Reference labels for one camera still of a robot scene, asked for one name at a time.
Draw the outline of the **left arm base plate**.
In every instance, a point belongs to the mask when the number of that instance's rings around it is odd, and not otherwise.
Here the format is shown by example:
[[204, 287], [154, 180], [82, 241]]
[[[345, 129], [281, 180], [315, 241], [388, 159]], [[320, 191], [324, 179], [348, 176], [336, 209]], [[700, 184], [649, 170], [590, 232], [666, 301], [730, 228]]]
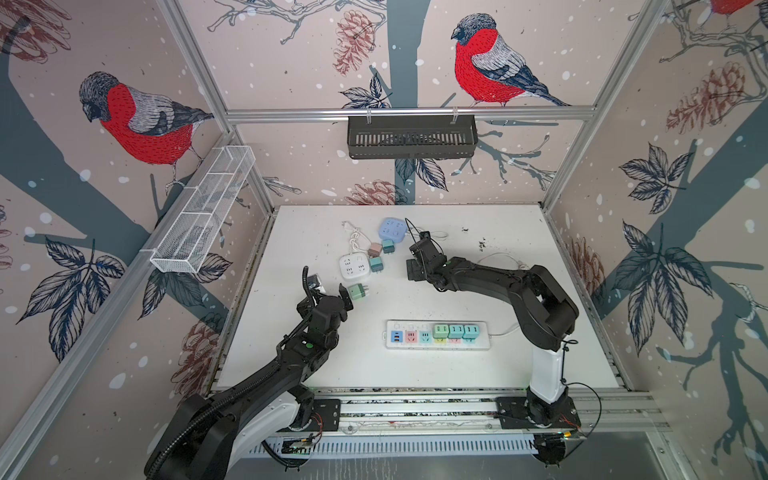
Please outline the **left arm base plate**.
[[293, 432], [336, 432], [339, 429], [341, 401], [315, 399], [299, 405], [296, 418], [287, 427]]

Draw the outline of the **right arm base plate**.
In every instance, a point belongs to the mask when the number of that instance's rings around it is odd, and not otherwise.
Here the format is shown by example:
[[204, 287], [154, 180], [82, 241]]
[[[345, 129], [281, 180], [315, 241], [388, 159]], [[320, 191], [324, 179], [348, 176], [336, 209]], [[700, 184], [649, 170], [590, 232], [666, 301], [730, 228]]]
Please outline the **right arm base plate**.
[[548, 404], [535, 395], [497, 397], [496, 418], [504, 430], [580, 429], [580, 418], [573, 399], [564, 393]]

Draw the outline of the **blue square power socket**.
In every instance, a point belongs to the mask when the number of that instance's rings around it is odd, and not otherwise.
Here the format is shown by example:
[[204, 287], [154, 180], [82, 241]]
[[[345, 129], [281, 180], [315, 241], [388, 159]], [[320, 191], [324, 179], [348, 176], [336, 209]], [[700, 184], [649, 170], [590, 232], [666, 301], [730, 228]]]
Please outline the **blue square power socket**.
[[382, 240], [390, 240], [393, 243], [401, 243], [408, 233], [408, 226], [404, 220], [387, 217], [378, 228], [378, 235]]

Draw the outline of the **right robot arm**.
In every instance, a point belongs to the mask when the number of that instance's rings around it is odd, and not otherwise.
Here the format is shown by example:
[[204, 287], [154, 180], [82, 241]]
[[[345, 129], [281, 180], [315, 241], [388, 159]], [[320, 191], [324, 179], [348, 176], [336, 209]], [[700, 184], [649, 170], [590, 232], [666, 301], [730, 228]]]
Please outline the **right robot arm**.
[[579, 310], [549, 270], [541, 265], [508, 270], [463, 257], [448, 258], [427, 231], [409, 250], [409, 280], [426, 281], [439, 292], [471, 292], [512, 306], [519, 329], [532, 344], [527, 418], [541, 427], [560, 419], [569, 400], [564, 380], [566, 344]]

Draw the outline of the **long white power strip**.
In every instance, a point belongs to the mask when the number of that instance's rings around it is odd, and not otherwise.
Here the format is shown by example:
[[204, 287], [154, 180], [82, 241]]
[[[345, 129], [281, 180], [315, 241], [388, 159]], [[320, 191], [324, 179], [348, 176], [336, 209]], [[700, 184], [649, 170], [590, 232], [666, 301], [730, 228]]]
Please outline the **long white power strip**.
[[388, 320], [383, 333], [391, 350], [486, 351], [485, 322]]

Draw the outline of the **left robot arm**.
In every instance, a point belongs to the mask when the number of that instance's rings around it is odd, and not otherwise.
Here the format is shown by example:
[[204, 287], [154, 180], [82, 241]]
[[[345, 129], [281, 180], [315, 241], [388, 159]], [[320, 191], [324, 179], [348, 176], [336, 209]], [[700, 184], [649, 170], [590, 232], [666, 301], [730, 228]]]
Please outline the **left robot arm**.
[[283, 428], [312, 421], [315, 399], [303, 382], [328, 360], [339, 328], [354, 309], [344, 286], [327, 295], [302, 271], [299, 324], [276, 345], [275, 357], [235, 386], [177, 408], [144, 467], [148, 479], [223, 479], [242, 454]]

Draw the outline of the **light green plug adapter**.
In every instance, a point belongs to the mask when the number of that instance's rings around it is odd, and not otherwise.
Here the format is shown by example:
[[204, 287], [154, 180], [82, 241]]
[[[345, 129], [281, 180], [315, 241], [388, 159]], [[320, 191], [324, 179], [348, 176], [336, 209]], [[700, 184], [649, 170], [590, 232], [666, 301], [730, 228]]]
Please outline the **light green plug adapter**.
[[433, 328], [433, 337], [436, 340], [444, 340], [448, 338], [449, 328], [447, 324], [435, 324]]

